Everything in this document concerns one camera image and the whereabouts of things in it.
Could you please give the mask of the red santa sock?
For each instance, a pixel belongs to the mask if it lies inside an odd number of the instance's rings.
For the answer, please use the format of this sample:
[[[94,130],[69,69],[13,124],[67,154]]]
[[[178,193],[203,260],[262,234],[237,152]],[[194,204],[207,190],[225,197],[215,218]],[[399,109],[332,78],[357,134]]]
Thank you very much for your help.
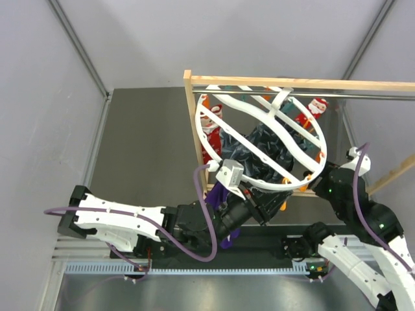
[[[222,118],[222,105],[221,104],[212,106],[210,108],[210,111],[214,113],[220,119]],[[221,130],[220,126],[218,126],[218,124],[214,123],[208,116],[204,114],[202,114],[200,119],[201,119],[202,129],[207,137],[208,143],[210,144],[212,149],[214,149],[215,152],[219,156],[221,156],[222,143],[221,143],[221,138],[220,138],[220,130]],[[201,148],[202,148],[202,159],[203,159],[204,164],[206,164],[212,158],[207,153],[206,149],[203,146]]]

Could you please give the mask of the purple sock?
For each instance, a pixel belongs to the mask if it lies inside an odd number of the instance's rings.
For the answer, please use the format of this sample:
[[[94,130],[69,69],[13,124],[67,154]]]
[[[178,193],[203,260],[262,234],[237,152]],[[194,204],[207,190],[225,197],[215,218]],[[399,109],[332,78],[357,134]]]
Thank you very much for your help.
[[[225,188],[221,183],[216,182],[210,192],[205,198],[205,202],[212,206],[214,211],[218,211],[222,203],[224,203],[228,197],[229,190]],[[222,249],[228,249],[233,246],[233,241],[239,237],[241,230],[238,228],[232,231],[226,236],[221,242],[220,246]]]

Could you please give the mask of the red snowflake sock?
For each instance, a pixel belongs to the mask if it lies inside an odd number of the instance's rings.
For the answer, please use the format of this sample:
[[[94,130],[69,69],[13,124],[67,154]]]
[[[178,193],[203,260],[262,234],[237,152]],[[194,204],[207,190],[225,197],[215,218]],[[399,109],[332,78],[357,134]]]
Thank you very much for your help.
[[[317,120],[325,113],[329,106],[329,102],[324,98],[314,98],[307,105],[307,111]],[[311,121],[304,113],[299,113],[295,118],[295,121],[299,123],[303,128],[308,129],[311,126]]]

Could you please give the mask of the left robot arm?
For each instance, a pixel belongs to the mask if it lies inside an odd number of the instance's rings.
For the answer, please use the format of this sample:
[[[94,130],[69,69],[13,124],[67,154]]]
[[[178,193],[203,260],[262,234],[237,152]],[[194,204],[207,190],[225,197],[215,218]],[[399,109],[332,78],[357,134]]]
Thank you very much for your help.
[[[149,246],[172,246],[207,262],[218,250],[235,247],[248,220],[264,228],[292,194],[244,187],[237,196],[220,185],[211,194],[201,187],[196,193],[197,199],[188,204],[143,207],[109,202],[77,185],[60,215],[58,233],[79,239],[94,236],[135,258]]]

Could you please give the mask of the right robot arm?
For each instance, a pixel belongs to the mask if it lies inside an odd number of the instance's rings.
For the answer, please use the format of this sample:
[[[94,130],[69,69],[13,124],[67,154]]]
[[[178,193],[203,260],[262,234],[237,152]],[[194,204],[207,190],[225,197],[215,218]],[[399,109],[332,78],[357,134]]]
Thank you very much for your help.
[[[311,257],[326,259],[376,310],[413,310],[414,261],[395,213],[369,198],[361,177],[369,164],[368,157],[361,153],[342,166],[327,162],[320,181],[310,184],[370,252],[381,271],[376,272],[350,251],[345,241],[322,222],[307,227],[298,244],[285,246],[285,254],[298,261]]]

